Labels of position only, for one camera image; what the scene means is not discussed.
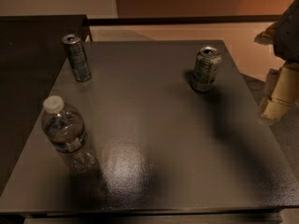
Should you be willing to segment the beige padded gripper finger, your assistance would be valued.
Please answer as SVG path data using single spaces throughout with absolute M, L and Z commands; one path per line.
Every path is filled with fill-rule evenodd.
M 259 106 L 264 121 L 281 119 L 299 100 L 299 63 L 285 62 L 278 70 L 270 69 Z
M 261 45 L 273 45 L 277 23 L 274 22 L 254 38 L 254 42 Z

